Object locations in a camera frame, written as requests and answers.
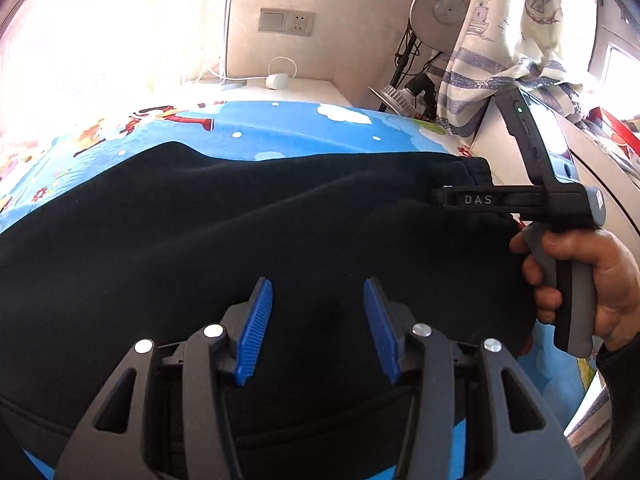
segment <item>wall socket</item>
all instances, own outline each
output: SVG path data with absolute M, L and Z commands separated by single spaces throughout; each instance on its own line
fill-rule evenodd
M 260 9 L 259 32 L 276 32 L 294 36 L 311 36 L 314 12 L 291 9 Z

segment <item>black sleeve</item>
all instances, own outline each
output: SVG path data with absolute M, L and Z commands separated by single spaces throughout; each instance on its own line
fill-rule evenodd
M 611 398 L 611 452 L 596 480 L 637 479 L 640 472 L 640 334 L 596 359 Z

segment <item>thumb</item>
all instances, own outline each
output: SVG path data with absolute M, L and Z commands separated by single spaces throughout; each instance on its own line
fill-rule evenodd
M 542 237 L 542 249 L 556 260 L 578 260 L 601 270 L 616 266 L 623 253 L 620 242 L 611 233 L 588 229 L 547 231 Z

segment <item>striped towel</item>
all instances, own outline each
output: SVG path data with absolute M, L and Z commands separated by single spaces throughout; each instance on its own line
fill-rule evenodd
M 593 380 L 577 416 L 564 434 L 574 448 L 586 480 L 593 478 L 609 456 L 611 399 L 598 374 Z
M 437 121 L 472 136 L 491 95 L 516 83 L 574 123 L 582 86 L 558 52 L 561 0 L 471 0 L 453 53 L 428 70 L 438 90 Z

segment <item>metal pin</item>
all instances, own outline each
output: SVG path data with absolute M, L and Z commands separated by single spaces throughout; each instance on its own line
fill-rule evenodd
M 489 352 L 498 353 L 502 350 L 502 343 L 493 337 L 484 340 L 484 348 Z
M 146 354 L 154 347 L 154 342 L 151 339 L 141 339 L 136 343 L 133 349 L 139 354 Z
M 411 332 L 420 337 L 429 337 L 431 335 L 431 327 L 424 323 L 416 323 Z
M 225 329 L 222 325 L 218 325 L 217 323 L 207 325 L 203 330 L 206 337 L 220 337 L 224 331 Z

